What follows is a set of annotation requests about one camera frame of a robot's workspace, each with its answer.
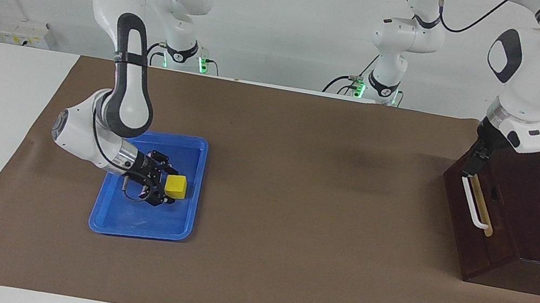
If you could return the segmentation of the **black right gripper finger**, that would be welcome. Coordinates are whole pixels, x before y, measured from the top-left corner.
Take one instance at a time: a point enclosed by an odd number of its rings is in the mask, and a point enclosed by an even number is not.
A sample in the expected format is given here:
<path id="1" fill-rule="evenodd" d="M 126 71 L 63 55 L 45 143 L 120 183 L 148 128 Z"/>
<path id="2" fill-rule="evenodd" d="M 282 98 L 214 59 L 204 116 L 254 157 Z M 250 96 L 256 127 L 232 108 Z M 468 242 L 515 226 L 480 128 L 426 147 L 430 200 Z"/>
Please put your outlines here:
<path id="1" fill-rule="evenodd" d="M 167 155 L 161 152 L 154 152 L 152 159 L 152 166 L 150 170 L 151 174 L 166 174 L 166 175 L 179 175 L 177 169 L 170 165 L 170 159 Z"/>
<path id="2" fill-rule="evenodd" d="M 174 204 L 176 199 L 169 197 L 169 195 L 162 193 L 160 190 L 151 189 L 147 195 L 147 202 L 153 207 L 160 206 L 161 204 Z"/>

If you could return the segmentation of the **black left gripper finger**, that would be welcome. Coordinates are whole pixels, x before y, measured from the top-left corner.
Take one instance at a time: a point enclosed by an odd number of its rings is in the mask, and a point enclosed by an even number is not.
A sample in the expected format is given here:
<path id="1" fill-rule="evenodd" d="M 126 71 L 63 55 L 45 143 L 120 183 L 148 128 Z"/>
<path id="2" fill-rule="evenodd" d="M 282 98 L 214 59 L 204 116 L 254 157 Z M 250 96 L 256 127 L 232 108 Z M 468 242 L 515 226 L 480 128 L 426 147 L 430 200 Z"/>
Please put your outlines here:
<path id="1" fill-rule="evenodd" d="M 488 163 L 489 155 L 488 149 L 474 148 L 464 163 L 461 177 L 471 178 L 479 174 Z"/>

